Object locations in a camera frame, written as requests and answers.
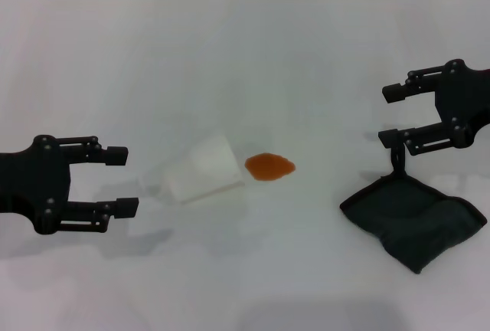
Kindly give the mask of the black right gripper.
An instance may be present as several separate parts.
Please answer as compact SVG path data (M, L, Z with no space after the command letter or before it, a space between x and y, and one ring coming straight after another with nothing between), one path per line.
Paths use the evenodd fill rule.
M461 59L411 70L403 84L382 89L388 103L422 93L434 93L442 123L378 133L385 148L406 147L412 156L449 148L466 148L489 124L489 71L473 70Z

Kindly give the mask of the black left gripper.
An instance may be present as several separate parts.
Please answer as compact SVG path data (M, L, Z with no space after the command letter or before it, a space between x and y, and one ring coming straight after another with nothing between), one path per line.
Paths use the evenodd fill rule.
M134 218L139 199L67 202L69 164L124 166L128 154L123 146L104 149L96 136L63 139L36 136L27 149L1 154L1 213L26 217L39 234L105 233L111 218Z

